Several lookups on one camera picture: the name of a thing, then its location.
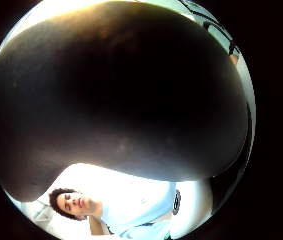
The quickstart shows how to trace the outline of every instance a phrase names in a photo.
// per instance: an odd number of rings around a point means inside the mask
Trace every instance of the man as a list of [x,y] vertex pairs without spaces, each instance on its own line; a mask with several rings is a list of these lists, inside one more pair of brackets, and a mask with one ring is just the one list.
[[167,239],[176,195],[175,183],[136,178],[132,188],[109,189],[109,196],[94,199],[74,189],[52,191],[51,207],[64,217],[86,219],[92,235],[111,233],[128,239]]

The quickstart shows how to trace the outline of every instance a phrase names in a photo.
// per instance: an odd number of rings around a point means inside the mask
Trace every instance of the fisheye lens view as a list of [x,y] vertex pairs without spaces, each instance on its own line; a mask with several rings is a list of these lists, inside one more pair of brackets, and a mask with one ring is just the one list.
[[196,1],[43,0],[0,45],[0,185],[59,239],[195,231],[255,125],[243,54]]

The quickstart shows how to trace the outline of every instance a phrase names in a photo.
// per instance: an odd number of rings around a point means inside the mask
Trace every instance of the dark hair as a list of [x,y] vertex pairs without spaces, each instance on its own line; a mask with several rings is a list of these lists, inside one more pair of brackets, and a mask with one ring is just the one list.
[[68,189],[68,188],[58,188],[58,189],[54,189],[50,194],[49,194],[49,200],[50,200],[50,206],[52,207],[52,209],[54,211],[56,211],[57,213],[59,213],[61,216],[63,217],[67,217],[70,219],[74,219],[74,220],[78,220],[80,221],[81,219],[78,219],[77,217],[75,217],[74,215],[67,213],[63,210],[61,210],[57,204],[57,198],[60,194],[62,193],[73,193],[73,192],[77,192],[74,189]]

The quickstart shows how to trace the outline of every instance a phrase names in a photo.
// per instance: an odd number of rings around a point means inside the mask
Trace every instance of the dark round object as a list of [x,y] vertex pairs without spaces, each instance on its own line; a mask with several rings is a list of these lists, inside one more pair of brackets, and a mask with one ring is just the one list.
[[219,43],[170,10],[106,2],[40,22],[0,50],[0,183],[32,201],[76,162],[169,181],[215,176],[247,134]]

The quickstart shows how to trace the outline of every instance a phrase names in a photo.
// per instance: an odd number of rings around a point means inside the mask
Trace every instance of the mouth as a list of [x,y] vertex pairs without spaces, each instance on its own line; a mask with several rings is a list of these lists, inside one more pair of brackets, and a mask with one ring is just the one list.
[[83,199],[82,199],[82,198],[79,198],[79,206],[80,206],[80,208],[82,208],[83,205],[84,205]]

